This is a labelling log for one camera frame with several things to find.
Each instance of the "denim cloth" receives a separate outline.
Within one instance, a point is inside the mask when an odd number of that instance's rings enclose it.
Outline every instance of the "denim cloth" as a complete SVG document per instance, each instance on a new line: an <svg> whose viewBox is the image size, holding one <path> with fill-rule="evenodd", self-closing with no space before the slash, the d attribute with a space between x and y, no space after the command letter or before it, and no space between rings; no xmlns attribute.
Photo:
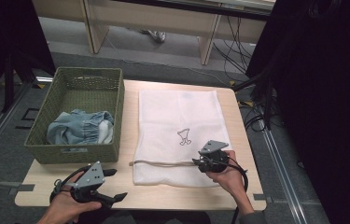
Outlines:
<svg viewBox="0 0 350 224"><path fill-rule="evenodd" d="M107 111L87 114L75 109L70 114L62 114L48 128L47 140L55 145L97 144L99 140L99 124L114 119Z"/></svg>

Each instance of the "person's foot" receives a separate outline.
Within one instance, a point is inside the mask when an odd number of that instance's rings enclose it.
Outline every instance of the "person's foot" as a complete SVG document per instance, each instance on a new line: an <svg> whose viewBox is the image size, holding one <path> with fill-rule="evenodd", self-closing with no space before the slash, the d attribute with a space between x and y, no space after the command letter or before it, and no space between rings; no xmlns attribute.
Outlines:
<svg viewBox="0 0 350 224"><path fill-rule="evenodd" d="M157 43L163 43L166 38L166 33L162 31L141 30L140 33L143 35L151 35Z"/></svg>

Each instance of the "black curtain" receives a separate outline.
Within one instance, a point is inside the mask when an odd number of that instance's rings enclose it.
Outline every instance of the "black curtain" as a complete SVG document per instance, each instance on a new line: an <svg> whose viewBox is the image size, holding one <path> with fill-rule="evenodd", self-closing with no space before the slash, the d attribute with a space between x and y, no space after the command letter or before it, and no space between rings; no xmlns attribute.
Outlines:
<svg viewBox="0 0 350 224"><path fill-rule="evenodd" d="M321 14L305 15L303 35L272 82L330 222L350 223L350 1Z"/></svg>
<svg viewBox="0 0 350 224"><path fill-rule="evenodd" d="M0 77L9 56L22 81L33 81L32 68L55 71L31 0L0 0Z"/></svg>

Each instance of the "sleeve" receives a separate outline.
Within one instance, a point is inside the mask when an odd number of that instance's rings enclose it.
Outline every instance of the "sleeve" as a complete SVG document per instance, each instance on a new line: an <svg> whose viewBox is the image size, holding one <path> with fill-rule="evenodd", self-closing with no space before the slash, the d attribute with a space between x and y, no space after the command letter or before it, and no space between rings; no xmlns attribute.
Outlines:
<svg viewBox="0 0 350 224"><path fill-rule="evenodd" d="M239 224L266 224L265 216L262 212L254 212L239 218Z"/></svg>

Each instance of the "hand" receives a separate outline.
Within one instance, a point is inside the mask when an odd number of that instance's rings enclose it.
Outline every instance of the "hand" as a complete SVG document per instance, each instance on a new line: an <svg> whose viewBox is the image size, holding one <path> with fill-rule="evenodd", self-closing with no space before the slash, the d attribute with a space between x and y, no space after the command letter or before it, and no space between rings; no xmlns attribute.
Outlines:
<svg viewBox="0 0 350 224"><path fill-rule="evenodd" d="M69 182L75 182L83 172L73 176ZM70 189L68 186L63 186L64 190ZM98 202L78 203L70 192L60 192L52 200L46 214L38 221L38 224L64 224L69 221L78 222L78 217L81 213L90 212L101 208L102 205Z"/></svg>
<svg viewBox="0 0 350 224"><path fill-rule="evenodd" d="M229 164L238 166L236 164L236 156L234 151L225 151L230 157ZM245 185L241 173L228 166L221 173L206 172L206 175L218 183L224 190L226 190L236 201L241 215L253 213L254 209L245 192Z"/></svg>

